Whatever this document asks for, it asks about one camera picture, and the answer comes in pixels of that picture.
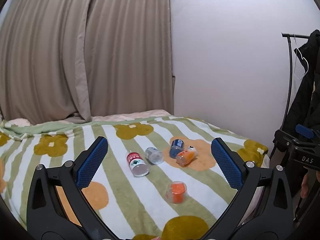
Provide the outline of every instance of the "hand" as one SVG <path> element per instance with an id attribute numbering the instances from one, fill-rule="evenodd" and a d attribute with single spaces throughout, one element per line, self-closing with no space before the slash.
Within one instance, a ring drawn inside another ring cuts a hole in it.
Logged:
<path id="1" fill-rule="evenodd" d="M 320 182 L 320 171 L 316 172 L 316 176 L 318 181 Z M 301 198 L 306 198 L 309 193 L 309 186 L 308 186 L 308 173 L 304 175 L 302 185 L 301 185 L 301 193 L 300 196 Z"/>

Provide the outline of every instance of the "green striped blanket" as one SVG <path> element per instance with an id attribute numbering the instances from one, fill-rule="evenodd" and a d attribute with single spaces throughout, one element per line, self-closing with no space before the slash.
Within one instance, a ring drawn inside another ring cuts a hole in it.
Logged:
<path id="1" fill-rule="evenodd" d="M 221 137 L 243 159 L 260 163 L 265 146 L 219 129 L 198 119 L 164 116 L 124 122 L 65 124 L 48 122 L 35 126 L 0 125 L 0 192 L 15 218 L 26 227 L 26 207 L 35 167 L 61 166 L 74 160 L 97 136 L 108 139 L 102 165 L 84 195 L 105 224 L 121 239 L 199 239 L 216 222 L 236 191 L 226 182 L 210 153 L 210 144 Z M 193 145 L 198 158 L 181 168 L 169 158 L 170 143 L 181 138 Z M 127 150 L 144 152 L 155 147 L 165 161 L 150 165 L 144 177 L 134 177 L 127 164 Z M 179 205 L 164 199 L 166 187 L 180 180 L 189 197 Z M 78 223 L 61 189 L 59 196 L 74 223 Z"/>

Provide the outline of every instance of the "beige curtain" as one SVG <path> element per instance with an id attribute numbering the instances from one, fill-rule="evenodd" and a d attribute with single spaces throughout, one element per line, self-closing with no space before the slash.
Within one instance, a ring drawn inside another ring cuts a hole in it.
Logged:
<path id="1" fill-rule="evenodd" d="M 83 59 L 90 0 L 13 0 L 0 32 L 4 118 L 90 119 Z"/>
<path id="2" fill-rule="evenodd" d="M 169 0 L 94 0 L 84 56 L 92 116 L 173 112 Z"/>
<path id="3" fill-rule="evenodd" d="M 0 31 L 4 118 L 172 113 L 169 0 L 13 0 Z"/>

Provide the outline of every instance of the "white hanger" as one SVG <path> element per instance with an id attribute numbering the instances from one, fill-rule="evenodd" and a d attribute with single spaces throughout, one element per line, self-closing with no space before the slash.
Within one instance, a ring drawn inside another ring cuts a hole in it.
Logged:
<path id="1" fill-rule="evenodd" d="M 297 46 L 296 36 L 295 36 L 294 34 L 293 34 L 293 36 L 294 36 L 294 42 L 296 43 L 296 46 Z M 304 78 L 304 76 L 305 76 L 305 75 L 308 73 L 308 71 L 309 71 L 309 63 L 308 63 L 308 61 L 305 59 L 305 57 L 302 56 L 301 51 L 298 49 L 298 46 L 297 46 L 297 51 L 299 51 L 299 53 L 300 53 L 300 55 L 301 55 L 301 59 L 306 61 L 307 67 L 308 67 L 308 68 L 307 68 L 307 71 L 305 72 L 305 74 L 303 75 L 302 78 L 298 78 L 298 77 L 296 76 L 296 67 L 297 67 L 297 53 L 296 53 L 296 60 L 295 60 L 295 63 L 294 63 L 294 71 L 293 71 L 293 74 L 294 74 L 294 76 L 295 76 L 298 80 L 301 80 L 301 79 Z"/>

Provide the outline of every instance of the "clear plastic bottle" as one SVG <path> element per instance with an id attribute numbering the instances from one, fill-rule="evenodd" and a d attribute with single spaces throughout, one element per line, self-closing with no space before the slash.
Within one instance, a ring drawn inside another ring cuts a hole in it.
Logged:
<path id="1" fill-rule="evenodd" d="M 126 158 L 134 176 L 142 177 L 148 174 L 149 167 L 145 164 L 139 153 L 128 151 L 126 154 Z"/>
<path id="2" fill-rule="evenodd" d="M 159 165 L 163 162 L 163 153 L 156 148 L 147 148 L 145 154 L 146 158 L 153 164 Z"/>
<path id="3" fill-rule="evenodd" d="M 197 156 L 198 156 L 197 150 L 193 146 L 189 146 L 186 151 L 183 151 L 177 154 L 176 156 L 177 164 L 184 167 L 188 165 Z"/>

